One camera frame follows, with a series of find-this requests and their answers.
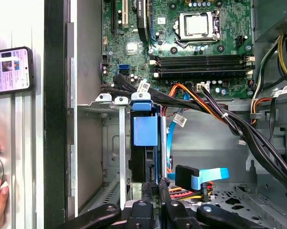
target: black connector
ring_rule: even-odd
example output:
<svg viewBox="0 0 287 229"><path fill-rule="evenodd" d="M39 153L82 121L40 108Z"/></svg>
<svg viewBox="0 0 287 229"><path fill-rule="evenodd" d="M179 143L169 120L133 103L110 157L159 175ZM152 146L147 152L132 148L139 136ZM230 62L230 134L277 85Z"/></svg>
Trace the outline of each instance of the black connector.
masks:
<svg viewBox="0 0 287 229"><path fill-rule="evenodd" d="M189 166L176 165L175 167L175 185L188 191L196 191L191 188L191 177L198 177L200 170Z"/></svg>

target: smartphone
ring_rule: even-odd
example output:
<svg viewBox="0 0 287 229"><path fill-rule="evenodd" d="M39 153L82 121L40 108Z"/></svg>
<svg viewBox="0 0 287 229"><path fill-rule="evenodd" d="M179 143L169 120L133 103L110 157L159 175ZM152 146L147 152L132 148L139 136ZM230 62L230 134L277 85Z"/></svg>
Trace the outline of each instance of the smartphone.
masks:
<svg viewBox="0 0 287 229"><path fill-rule="evenodd" d="M33 54L27 47L0 50L0 94L32 88Z"/></svg>

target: cable label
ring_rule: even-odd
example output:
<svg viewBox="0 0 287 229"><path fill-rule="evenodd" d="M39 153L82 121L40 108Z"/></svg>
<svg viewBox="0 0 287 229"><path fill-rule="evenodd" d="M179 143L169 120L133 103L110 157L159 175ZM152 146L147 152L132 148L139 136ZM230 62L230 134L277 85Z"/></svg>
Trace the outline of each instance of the cable label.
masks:
<svg viewBox="0 0 287 229"><path fill-rule="evenodd" d="M278 96L280 96L282 90L276 91L273 98L277 98Z"/></svg>
<svg viewBox="0 0 287 229"><path fill-rule="evenodd" d="M148 92L149 87L151 86L151 84L144 82L143 80L140 81L137 92Z"/></svg>
<svg viewBox="0 0 287 229"><path fill-rule="evenodd" d="M238 141L238 144L239 144L239 145L242 145L242 146L245 146L245 145L246 145L246 141L244 141L244 140L239 140L239 141Z"/></svg>
<svg viewBox="0 0 287 229"><path fill-rule="evenodd" d="M287 94L287 86L285 86L283 89L282 89L282 92L280 94Z"/></svg>
<svg viewBox="0 0 287 229"><path fill-rule="evenodd" d="M176 114L174 119L173 119L173 122L177 123L181 127L185 126L186 121L187 121L187 119L180 114Z"/></svg>

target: motherboard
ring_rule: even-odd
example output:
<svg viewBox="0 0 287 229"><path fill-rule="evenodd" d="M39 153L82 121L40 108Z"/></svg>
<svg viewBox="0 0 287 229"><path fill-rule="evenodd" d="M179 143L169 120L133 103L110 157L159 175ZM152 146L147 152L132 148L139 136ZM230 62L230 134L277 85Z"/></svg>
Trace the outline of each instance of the motherboard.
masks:
<svg viewBox="0 0 287 229"><path fill-rule="evenodd" d="M175 83L215 98L253 94L250 0L103 0L102 23L103 83L121 73L166 94Z"/></svg>

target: blue plastic tab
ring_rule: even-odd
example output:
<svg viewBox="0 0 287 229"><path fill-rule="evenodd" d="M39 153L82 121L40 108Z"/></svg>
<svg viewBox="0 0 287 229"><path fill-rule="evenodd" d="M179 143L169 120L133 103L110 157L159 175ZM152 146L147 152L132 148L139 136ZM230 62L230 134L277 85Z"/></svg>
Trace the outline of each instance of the blue plastic tab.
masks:
<svg viewBox="0 0 287 229"><path fill-rule="evenodd" d="M223 180L229 178L228 168L212 168L200 170L199 177L191 177L191 188L200 190L201 184L212 180Z"/></svg>
<svg viewBox="0 0 287 229"><path fill-rule="evenodd" d="M134 145L157 146L158 145L158 119L152 117L134 117Z"/></svg>
<svg viewBox="0 0 287 229"><path fill-rule="evenodd" d="M168 178L170 180L175 180L175 173L168 173Z"/></svg>
<svg viewBox="0 0 287 229"><path fill-rule="evenodd" d="M152 104L149 102L134 103L132 109L133 111L151 111Z"/></svg>

